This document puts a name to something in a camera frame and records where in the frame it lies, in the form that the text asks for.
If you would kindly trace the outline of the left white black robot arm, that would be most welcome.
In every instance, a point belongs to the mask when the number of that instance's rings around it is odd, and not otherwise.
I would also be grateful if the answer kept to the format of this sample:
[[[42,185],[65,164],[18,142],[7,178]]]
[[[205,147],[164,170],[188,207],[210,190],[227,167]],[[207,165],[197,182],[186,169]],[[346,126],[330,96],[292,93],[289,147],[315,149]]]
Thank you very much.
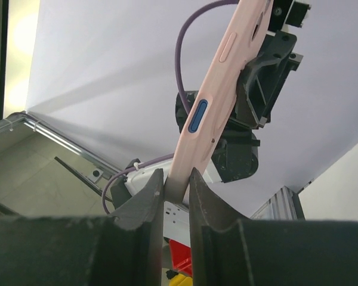
[[[236,104],[221,134],[208,167],[203,174],[206,182],[229,183],[246,179],[258,169],[260,140],[254,129],[263,128],[271,121],[271,111],[290,71],[296,71],[301,55],[294,54],[297,37],[283,31],[267,35],[258,57],[240,72],[236,87]],[[118,177],[110,187],[114,208],[136,195],[155,169],[166,175],[172,159],[150,166],[139,165],[127,175]],[[184,206],[165,203],[163,237],[190,247],[189,211]]]

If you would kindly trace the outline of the pink silicone phone case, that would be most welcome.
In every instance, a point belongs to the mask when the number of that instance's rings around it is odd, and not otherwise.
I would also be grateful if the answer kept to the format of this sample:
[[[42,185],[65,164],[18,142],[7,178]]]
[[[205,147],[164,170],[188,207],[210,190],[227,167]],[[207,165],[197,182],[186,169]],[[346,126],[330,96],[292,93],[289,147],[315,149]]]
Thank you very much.
[[[203,173],[217,146],[236,102],[240,71],[259,53],[265,38],[273,1],[240,1],[199,88],[181,131],[165,182],[166,200],[183,201],[193,168]],[[196,133],[188,126],[200,100],[208,107]]]

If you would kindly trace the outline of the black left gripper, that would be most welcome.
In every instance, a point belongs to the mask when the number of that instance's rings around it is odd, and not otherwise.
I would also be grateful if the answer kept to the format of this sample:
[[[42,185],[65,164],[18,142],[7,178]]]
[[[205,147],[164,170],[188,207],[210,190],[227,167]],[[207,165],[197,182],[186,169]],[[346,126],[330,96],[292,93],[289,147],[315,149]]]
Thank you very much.
[[[236,103],[228,119],[228,129],[259,129],[271,122],[271,112],[291,71],[302,56],[293,53],[297,37],[278,31],[267,35],[256,58],[237,79]]]

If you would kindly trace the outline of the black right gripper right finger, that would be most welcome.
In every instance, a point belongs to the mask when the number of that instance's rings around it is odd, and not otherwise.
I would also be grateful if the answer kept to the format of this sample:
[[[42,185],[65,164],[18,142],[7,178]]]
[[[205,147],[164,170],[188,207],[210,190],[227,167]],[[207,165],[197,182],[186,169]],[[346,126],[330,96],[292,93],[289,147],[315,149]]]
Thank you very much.
[[[358,285],[358,222],[252,220],[190,175],[194,285]]]

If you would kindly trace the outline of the black smartphone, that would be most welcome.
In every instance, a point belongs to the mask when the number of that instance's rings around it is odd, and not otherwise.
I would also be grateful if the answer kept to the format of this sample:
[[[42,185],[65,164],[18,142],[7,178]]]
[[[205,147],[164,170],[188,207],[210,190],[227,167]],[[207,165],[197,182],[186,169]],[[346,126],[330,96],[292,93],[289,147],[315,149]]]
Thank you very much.
[[[188,126],[188,131],[190,133],[196,133],[199,125],[202,121],[202,117],[206,112],[206,109],[208,107],[208,101],[205,99],[202,99],[199,101],[196,109],[195,109],[195,113],[191,118],[190,124]]]

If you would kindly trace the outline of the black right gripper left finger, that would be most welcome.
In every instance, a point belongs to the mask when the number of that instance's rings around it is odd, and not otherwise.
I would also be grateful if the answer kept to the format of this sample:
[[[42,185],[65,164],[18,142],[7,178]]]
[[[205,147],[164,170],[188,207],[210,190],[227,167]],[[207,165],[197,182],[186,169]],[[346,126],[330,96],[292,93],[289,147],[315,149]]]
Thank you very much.
[[[0,216],[0,285],[159,285],[163,170],[108,216]]]

